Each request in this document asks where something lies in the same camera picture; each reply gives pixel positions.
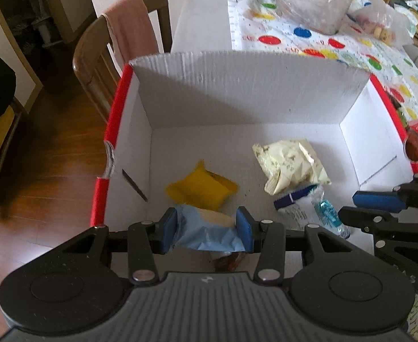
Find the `light blue snack packet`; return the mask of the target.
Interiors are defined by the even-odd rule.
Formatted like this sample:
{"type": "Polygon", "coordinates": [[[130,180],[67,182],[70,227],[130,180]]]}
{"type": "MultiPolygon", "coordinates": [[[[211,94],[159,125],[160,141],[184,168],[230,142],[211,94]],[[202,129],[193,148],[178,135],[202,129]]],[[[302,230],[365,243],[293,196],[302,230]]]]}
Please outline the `light blue snack packet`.
{"type": "Polygon", "coordinates": [[[191,205],[177,205],[176,233],[173,245],[206,252],[244,252],[235,219],[207,209],[191,205]]]}

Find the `yellow snack packet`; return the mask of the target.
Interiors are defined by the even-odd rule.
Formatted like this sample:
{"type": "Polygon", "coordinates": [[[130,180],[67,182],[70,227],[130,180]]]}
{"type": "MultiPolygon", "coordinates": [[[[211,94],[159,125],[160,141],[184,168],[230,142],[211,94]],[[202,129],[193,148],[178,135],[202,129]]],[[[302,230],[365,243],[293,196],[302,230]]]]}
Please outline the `yellow snack packet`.
{"type": "Polygon", "coordinates": [[[238,185],[205,168],[199,161],[184,179],[168,185],[167,196],[177,205],[191,205],[210,211],[221,211],[225,201],[238,192],[238,185]]]}

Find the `cream snack bag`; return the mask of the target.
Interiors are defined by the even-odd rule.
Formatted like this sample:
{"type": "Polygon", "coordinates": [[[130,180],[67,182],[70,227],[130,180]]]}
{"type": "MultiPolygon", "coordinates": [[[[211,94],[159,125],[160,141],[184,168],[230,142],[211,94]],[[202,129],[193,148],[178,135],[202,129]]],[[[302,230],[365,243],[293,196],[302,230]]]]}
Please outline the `cream snack bag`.
{"type": "Polygon", "coordinates": [[[303,182],[331,184],[320,158],[306,139],[254,144],[252,151],[267,177],[264,190],[269,195],[277,195],[303,182]]]}

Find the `dark red wrapper in box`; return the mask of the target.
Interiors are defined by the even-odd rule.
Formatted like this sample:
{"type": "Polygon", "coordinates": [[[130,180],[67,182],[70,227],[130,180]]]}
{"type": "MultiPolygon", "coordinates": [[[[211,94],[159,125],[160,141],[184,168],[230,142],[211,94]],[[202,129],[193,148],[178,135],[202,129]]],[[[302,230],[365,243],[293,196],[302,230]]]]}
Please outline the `dark red wrapper in box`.
{"type": "Polygon", "coordinates": [[[233,272],[245,258],[245,253],[212,253],[210,258],[215,272],[233,272]]]}

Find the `white blue candy packet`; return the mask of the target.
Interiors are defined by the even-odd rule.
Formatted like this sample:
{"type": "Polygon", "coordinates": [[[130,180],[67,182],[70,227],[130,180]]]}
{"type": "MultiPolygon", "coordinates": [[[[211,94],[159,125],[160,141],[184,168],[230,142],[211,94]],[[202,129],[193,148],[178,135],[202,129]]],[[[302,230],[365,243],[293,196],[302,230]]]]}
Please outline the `white blue candy packet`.
{"type": "Polygon", "coordinates": [[[288,193],[275,200],[274,207],[289,230],[303,231],[307,225],[315,224],[343,239],[350,237],[349,228],[342,223],[334,206],[324,197],[322,185],[311,184],[288,193]]]}

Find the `red and white cardboard box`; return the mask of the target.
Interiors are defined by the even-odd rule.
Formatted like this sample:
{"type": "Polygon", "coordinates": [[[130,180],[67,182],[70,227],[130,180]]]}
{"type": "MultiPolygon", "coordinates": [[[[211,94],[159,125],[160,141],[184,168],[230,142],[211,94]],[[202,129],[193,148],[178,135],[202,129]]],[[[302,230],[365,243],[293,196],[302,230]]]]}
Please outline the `red and white cardboard box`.
{"type": "Polygon", "coordinates": [[[95,185],[91,224],[112,231],[160,219],[166,187],[199,161],[238,185],[222,211],[245,206],[276,220],[255,144],[305,139],[331,183],[337,208],[358,190],[389,191],[415,167],[400,122],[378,81],[345,63],[277,52],[177,52],[127,64],[111,106],[105,174],[95,185]]]}

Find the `clear bag with biscuits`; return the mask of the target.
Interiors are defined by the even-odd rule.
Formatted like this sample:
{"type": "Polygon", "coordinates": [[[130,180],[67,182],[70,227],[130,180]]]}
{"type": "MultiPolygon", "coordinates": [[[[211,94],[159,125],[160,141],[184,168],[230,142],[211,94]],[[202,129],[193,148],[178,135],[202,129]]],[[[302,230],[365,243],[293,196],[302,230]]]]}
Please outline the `clear bag with biscuits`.
{"type": "Polygon", "coordinates": [[[383,43],[401,49],[413,44],[410,21],[384,0],[352,0],[347,15],[362,30],[383,43]]]}

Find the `pink cloth on chair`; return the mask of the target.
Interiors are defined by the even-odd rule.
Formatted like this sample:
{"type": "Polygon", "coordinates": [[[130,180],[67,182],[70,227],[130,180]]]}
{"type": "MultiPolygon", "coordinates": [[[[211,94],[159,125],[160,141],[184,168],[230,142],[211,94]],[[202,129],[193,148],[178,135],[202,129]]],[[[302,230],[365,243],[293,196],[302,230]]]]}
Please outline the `pink cloth on chair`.
{"type": "Polygon", "coordinates": [[[137,57],[159,52],[143,0],[119,0],[102,15],[107,21],[115,60],[121,68],[137,57]]]}

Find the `wooden chair with pink cloth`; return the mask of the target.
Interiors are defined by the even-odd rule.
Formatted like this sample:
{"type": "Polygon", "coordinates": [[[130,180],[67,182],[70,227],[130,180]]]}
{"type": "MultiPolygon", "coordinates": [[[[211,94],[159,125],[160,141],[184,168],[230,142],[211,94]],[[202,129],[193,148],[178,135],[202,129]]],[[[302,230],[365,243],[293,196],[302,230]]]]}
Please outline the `wooden chair with pink cloth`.
{"type": "MultiPolygon", "coordinates": [[[[172,30],[168,0],[143,0],[148,13],[157,12],[163,51],[172,48],[172,30]]],[[[73,57],[75,76],[95,109],[108,120],[115,92],[122,76],[115,60],[107,21],[101,14],[82,34],[73,57]]]]}

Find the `polka dot tablecloth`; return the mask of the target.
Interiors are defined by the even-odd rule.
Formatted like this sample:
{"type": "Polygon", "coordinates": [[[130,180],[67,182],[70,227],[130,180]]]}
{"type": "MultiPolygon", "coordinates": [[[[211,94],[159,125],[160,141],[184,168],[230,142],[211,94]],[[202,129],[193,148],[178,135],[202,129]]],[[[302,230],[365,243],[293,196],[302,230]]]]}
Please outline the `polka dot tablecloth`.
{"type": "Polygon", "coordinates": [[[228,15],[234,50],[316,56],[364,69],[400,102],[404,119],[418,120],[417,66],[405,50],[369,36],[352,19],[326,36],[286,18],[275,0],[228,0],[228,15]]]}

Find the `dark wooden bookshelf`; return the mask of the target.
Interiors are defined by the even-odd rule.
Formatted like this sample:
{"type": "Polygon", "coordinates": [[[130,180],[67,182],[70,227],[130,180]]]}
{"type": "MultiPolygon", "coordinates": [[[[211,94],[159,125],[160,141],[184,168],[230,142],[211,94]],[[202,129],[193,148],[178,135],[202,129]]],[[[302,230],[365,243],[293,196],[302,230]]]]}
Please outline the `dark wooden bookshelf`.
{"type": "Polygon", "coordinates": [[[0,0],[0,58],[15,71],[15,97],[26,110],[52,70],[70,69],[76,41],[94,19],[92,0],[0,0]]]}

